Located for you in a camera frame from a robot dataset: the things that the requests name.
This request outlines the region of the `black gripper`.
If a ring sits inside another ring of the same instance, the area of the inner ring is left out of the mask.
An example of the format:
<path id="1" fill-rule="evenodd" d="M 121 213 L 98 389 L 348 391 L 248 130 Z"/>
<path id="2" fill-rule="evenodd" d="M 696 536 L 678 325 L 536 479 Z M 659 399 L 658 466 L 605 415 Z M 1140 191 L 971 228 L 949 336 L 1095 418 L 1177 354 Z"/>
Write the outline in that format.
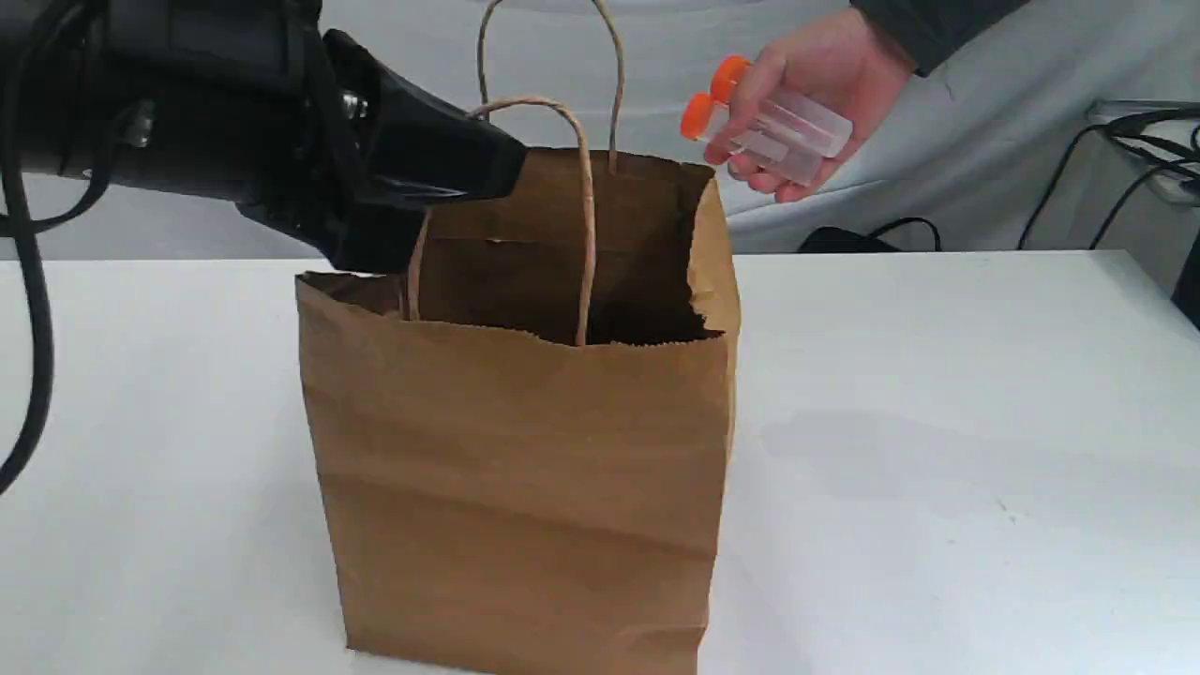
<path id="1" fill-rule="evenodd" d="M 103 80 L 138 112 L 120 187 L 232 203 L 342 271 L 404 271 L 412 207 L 506 197 L 528 153 L 296 1 L 108 1 Z"/>

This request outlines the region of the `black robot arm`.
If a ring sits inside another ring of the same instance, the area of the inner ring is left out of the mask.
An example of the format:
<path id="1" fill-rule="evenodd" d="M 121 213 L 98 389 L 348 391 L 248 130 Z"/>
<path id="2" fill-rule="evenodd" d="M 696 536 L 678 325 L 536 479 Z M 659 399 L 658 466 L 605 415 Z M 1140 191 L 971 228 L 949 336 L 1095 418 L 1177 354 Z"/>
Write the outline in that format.
<path id="1" fill-rule="evenodd" d="M 319 1 L 5 1 L 22 171 L 232 203 L 334 268 L 403 271 L 432 207 L 511 192 L 527 149 L 319 29 Z"/>

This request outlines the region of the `dark sleeved forearm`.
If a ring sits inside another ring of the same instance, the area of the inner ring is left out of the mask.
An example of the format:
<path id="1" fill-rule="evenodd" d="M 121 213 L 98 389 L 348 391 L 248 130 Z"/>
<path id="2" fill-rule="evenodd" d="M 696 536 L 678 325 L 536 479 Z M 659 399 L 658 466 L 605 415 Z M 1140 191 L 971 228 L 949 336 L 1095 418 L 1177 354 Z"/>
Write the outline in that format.
<path id="1" fill-rule="evenodd" d="M 851 5 L 902 50 L 918 77 L 1022 8 L 1026 1 L 852 1 Z"/>

